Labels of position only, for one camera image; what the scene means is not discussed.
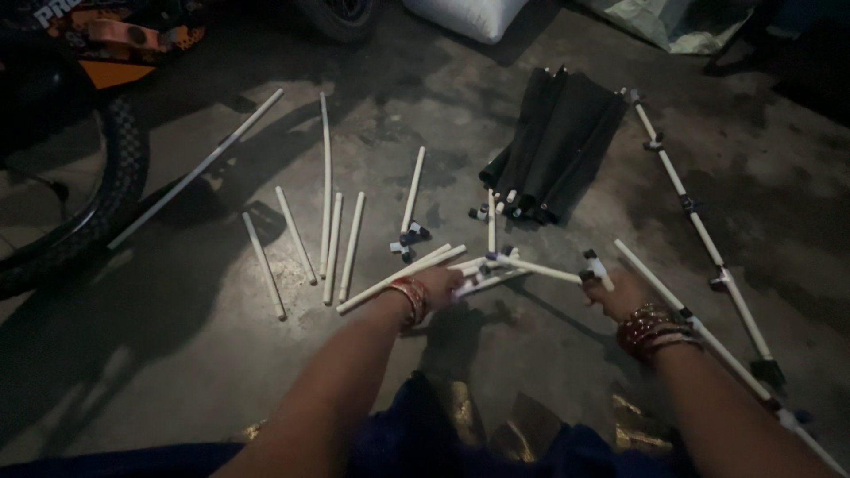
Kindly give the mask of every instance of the person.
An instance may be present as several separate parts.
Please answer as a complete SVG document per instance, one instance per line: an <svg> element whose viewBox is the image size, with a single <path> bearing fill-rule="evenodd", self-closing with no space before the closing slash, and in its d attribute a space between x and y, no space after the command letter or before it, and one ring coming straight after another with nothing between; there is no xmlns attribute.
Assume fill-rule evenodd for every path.
<svg viewBox="0 0 850 478"><path fill-rule="evenodd" d="M624 270L609 276L615 290L591 279L582 286L586 301L602 305L619 324L620 345L666 386L700 475L836 476L703 351L639 276ZM612 453L581 425L565 425L545 465L536 467L461 451L421 399L422 387L403 390L386 413L367 418L399 333L450 305L461 281L458 271L431 268L364 304L316 352L257 438L214 476L673 476L638 452Z"/></svg>

